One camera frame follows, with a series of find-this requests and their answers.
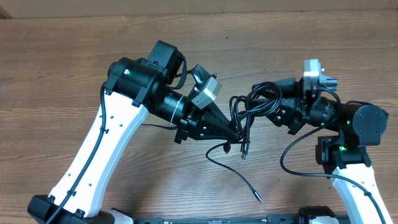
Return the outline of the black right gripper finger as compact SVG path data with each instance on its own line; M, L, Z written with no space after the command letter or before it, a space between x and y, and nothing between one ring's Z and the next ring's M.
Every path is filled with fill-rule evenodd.
M292 98L295 95L295 83L295 78L286 78L273 82L273 85L277 86L278 89L282 91L283 98ZM266 84L266 82L253 84L252 90L256 88L259 89L259 87L264 84ZM277 90L275 90L273 86L264 87L257 91L258 94L263 96L272 96L276 92Z
M271 107L275 100L259 98L249 102L249 109L259 109L254 113L255 117L265 116L276 126L290 126L294 122L295 100L293 98L283 98L276 109Z

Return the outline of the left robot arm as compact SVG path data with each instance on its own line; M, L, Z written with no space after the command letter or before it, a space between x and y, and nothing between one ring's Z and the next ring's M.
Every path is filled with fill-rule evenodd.
M149 114L175 126L175 142L238 140L237 132L215 105L216 77L193 69L195 86L188 96L178 90L187 63L173 45L158 41L147 58L113 62L100 89L96 118L70 167L48 195L32 197L27 211L38 223L133 223L118 209L103 210L109 180L133 134Z

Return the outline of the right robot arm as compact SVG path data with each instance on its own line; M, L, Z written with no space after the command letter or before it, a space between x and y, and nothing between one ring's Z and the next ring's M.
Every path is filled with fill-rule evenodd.
M250 118L265 116L276 126L286 126L297 134L306 124L314 130L300 136L282 153L300 141L327 129L334 136L318 137L315 159L322 173L298 172L283 166L286 172L304 177L330 179L347 209L351 223L391 223L377 189L367 152L381 143L388 113L372 103L351 100L342 103L336 94L335 78L293 78L253 85L244 105Z

